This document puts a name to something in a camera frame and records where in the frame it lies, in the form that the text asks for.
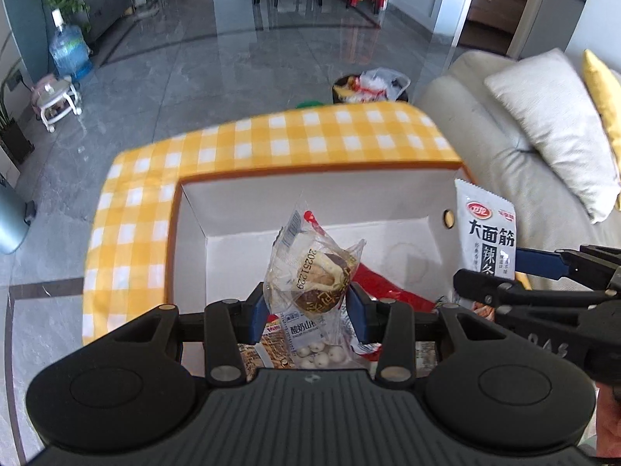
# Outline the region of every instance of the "plastic bag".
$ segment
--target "plastic bag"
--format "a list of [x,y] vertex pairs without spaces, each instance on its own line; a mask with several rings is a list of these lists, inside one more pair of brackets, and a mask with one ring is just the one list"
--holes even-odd
[[363,72],[360,76],[360,87],[367,91],[381,92],[388,101],[396,101],[408,88],[411,81],[403,73],[389,68],[376,68]]
[[310,320],[296,306],[288,312],[278,314],[285,341],[296,367],[303,370],[337,370],[359,368],[350,355],[343,335],[337,342],[327,342],[315,322]]
[[396,101],[410,83],[403,73],[377,68],[351,76],[346,85],[334,85],[333,90],[346,103]]
[[[515,278],[516,223],[513,204],[469,182],[456,179],[457,223],[462,266],[513,280]],[[493,309],[458,298],[477,314],[494,319]]]
[[365,241],[341,249],[305,205],[296,206],[272,247],[263,294],[273,314],[295,306],[329,345],[340,345],[340,305]]

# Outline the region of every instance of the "yellow pillow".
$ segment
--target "yellow pillow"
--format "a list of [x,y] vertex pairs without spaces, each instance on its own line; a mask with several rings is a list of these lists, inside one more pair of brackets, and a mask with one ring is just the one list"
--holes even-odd
[[[583,60],[585,83],[593,103],[602,118],[608,135],[617,169],[621,170],[621,83],[610,69],[587,49]],[[621,195],[617,197],[617,210],[621,210]]]

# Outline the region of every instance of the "white snack bag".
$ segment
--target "white snack bag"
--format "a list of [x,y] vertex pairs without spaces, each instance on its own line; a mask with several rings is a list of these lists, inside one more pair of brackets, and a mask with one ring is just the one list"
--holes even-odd
[[[455,188],[462,267],[515,279],[516,224],[513,204],[463,180],[456,179]],[[459,298],[458,302],[472,308],[468,300]]]
[[325,324],[321,315],[316,316],[318,324],[305,316],[296,306],[279,313],[285,342],[295,366],[303,370],[359,368],[349,356],[349,349],[343,338],[337,344],[330,344],[321,333]]

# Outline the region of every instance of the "door frame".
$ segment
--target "door frame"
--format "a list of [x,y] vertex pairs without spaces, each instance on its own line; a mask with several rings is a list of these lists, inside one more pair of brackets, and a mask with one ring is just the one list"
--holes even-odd
[[542,1],[543,0],[526,1],[524,13],[522,14],[522,18],[517,25],[515,34],[513,35],[513,40],[511,40],[507,50],[508,57],[519,59],[520,54],[522,54],[522,50],[526,45],[526,41],[529,39],[530,31],[533,29],[533,24],[535,24],[535,19],[539,13],[539,7],[541,7]]
[[[524,12],[522,13],[522,17],[520,18],[520,22],[517,25],[517,29],[515,34],[513,35],[513,40],[509,45],[507,50],[507,56],[517,59],[524,46],[526,45],[526,41],[530,35],[530,30],[535,23],[535,18],[539,12],[539,7],[541,7],[541,3],[543,0],[527,0],[526,6],[524,7]],[[466,17],[468,16],[468,11],[470,11],[470,5],[472,4],[472,0],[465,0],[464,6],[461,9],[461,15],[459,19],[459,23],[457,26],[457,31],[455,36],[453,37],[453,41],[451,43],[452,47],[457,47],[461,32],[463,30],[464,24],[466,22]]]

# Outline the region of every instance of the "white candy ball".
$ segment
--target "white candy ball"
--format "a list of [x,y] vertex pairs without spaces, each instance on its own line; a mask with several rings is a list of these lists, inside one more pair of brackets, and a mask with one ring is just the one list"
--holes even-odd
[[321,342],[321,341],[319,341],[319,342],[312,342],[309,345],[309,347],[310,347],[310,351],[311,352],[318,353],[318,352],[321,352],[322,350],[324,350],[325,344],[324,344],[324,342]]
[[325,352],[319,352],[315,355],[315,367],[322,370],[330,364],[330,358]]
[[303,370],[313,370],[315,369],[315,364],[313,363],[312,359],[302,359],[302,362],[300,363],[300,368],[302,368]]
[[330,361],[333,363],[342,363],[345,360],[345,351],[343,350],[343,347],[334,345],[333,347],[330,347],[328,356],[330,356]]
[[306,357],[311,354],[311,350],[308,347],[300,347],[296,350],[296,354],[300,357]]

